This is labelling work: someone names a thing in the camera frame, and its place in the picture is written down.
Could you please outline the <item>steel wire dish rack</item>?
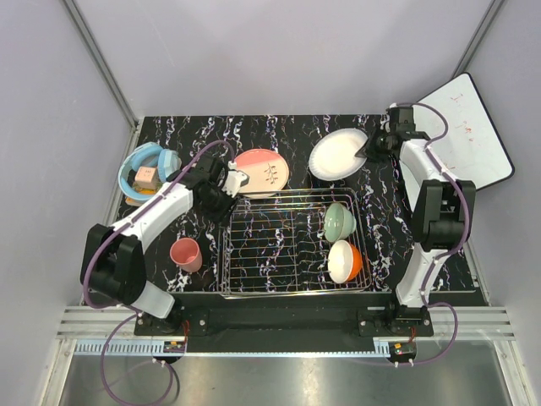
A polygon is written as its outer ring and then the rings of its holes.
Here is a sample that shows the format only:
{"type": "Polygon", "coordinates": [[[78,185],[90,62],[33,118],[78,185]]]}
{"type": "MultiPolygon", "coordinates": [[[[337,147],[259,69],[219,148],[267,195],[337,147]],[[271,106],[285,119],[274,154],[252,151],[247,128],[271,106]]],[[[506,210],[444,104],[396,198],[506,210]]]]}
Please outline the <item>steel wire dish rack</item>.
{"type": "Polygon", "coordinates": [[[355,217],[360,214],[350,188],[286,189],[271,197],[240,199],[221,229],[218,292],[241,298],[370,290],[372,274],[360,224],[346,238],[360,251],[360,273],[335,283],[328,272],[331,243],[324,224],[333,203],[355,217]]]}

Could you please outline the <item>white round plate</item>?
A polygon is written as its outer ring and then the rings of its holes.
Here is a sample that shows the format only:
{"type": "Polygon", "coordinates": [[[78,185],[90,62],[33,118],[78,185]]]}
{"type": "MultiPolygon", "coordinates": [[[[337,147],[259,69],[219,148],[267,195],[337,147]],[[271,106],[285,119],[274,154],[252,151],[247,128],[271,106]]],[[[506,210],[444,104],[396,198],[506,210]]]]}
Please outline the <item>white round plate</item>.
{"type": "Polygon", "coordinates": [[[309,156],[309,171],[323,181],[337,181],[357,172],[367,158],[360,154],[368,136],[360,129],[338,129],[323,137],[309,156]]]}

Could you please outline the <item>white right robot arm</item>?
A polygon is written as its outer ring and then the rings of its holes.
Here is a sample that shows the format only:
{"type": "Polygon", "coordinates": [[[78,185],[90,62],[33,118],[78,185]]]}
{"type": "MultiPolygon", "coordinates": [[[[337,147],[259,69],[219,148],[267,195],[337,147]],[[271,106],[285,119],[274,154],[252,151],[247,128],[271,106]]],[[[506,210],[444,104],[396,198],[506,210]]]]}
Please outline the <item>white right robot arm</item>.
{"type": "Polygon", "coordinates": [[[443,140],[449,131],[446,118],[424,103],[400,103],[387,109],[388,120],[375,129],[355,153],[369,161],[394,157],[410,173],[404,189],[416,191],[410,230],[414,240],[413,254],[407,270],[395,290],[397,305],[384,313],[388,332],[402,335],[414,324],[409,309],[429,305],[429,293],[440,268],[467,242],[471,233],[476,185],[459,179],[436,156],[433,144],[443,140]],[[416,129],[414,108],[434,113],[443,123],[443,131],[433,139],[416,129]]]}

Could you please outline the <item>green ceramic bowl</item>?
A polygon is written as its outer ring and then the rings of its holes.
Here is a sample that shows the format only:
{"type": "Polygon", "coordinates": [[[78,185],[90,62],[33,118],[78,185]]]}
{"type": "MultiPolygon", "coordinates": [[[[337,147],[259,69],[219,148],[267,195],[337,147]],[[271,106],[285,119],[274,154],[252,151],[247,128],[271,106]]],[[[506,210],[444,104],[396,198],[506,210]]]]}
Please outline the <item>green ceramic bowl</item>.
{"type": "Polygon", "coordinates": [[[325,212],[325,239],[330,243],[346,239],[357,227],[354,215],[341,203],[332,203],[325,212]]]}

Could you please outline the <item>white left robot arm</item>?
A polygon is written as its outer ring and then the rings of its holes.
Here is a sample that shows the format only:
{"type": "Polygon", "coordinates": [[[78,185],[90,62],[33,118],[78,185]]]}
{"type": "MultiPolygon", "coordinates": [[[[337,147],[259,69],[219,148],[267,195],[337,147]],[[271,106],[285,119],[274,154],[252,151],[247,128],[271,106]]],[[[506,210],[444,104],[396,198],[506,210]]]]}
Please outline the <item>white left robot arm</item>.
{"type": "Polygon", "coordinates": [[[111,226],[96,224],[87,234],[80,282],[85,302],[93,290],[116,304],[153,316],[153,325],[172,335],[183,315],[173,309],[175,299],[150,282],[145,252],[177,218],[195,210],[220,225],[238,202],[249,176],[234,162],[202,156],[195,164],[173,173],[156,195],[131,215],[111,226]]]}

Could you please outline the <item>orange and white bowl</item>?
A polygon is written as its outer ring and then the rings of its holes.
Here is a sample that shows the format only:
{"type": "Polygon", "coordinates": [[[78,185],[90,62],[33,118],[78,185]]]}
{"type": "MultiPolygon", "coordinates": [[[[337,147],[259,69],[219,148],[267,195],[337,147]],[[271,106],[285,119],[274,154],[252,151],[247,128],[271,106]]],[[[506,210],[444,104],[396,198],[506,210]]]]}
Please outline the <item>orange and white bowl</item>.
{"type": "Polygon", "coordinates": [[[356,246],[346,240],[336,241],[329,251],[328,272],[337,284],[349,283],[363,269],[363,260],[356,246]]]}

